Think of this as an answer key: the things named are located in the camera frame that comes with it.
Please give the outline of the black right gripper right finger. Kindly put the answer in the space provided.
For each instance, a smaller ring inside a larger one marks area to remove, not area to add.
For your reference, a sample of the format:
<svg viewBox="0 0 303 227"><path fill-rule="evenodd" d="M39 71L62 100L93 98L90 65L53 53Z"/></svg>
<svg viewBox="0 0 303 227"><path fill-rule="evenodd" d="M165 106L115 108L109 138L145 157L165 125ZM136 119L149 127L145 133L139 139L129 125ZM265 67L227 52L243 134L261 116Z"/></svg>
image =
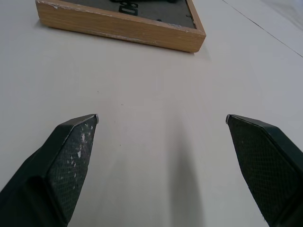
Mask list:
<svg viewBox="0 0 303 227"><path fill-rule="evenodd" d="M269 227L303 227L303 152L276 126L226 117L241 173Z"/></svg>

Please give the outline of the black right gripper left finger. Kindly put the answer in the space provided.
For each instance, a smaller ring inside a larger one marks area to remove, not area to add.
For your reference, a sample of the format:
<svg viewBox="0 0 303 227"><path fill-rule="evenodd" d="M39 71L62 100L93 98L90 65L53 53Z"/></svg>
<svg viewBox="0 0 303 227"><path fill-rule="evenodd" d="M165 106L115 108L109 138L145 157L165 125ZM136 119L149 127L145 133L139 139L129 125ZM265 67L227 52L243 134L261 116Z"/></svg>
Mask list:
<svg viewBox="0 0 303 227"><path fill-rule="evenodd" d="M67 227L92 153L98 115L59 124L0 192L0 227Z"/></svg>

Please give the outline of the wooden tray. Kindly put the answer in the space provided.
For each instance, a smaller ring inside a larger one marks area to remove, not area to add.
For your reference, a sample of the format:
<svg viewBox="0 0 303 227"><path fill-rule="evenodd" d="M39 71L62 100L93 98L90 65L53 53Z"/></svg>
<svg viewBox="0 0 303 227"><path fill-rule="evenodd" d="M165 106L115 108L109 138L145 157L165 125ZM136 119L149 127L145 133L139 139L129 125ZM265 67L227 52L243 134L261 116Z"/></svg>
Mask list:
<svg viewBox="0 0 303 227"><path fill-rule="evenodd" d="M36 0L48 27L198 52L206 32L192 0Z"/></svg>

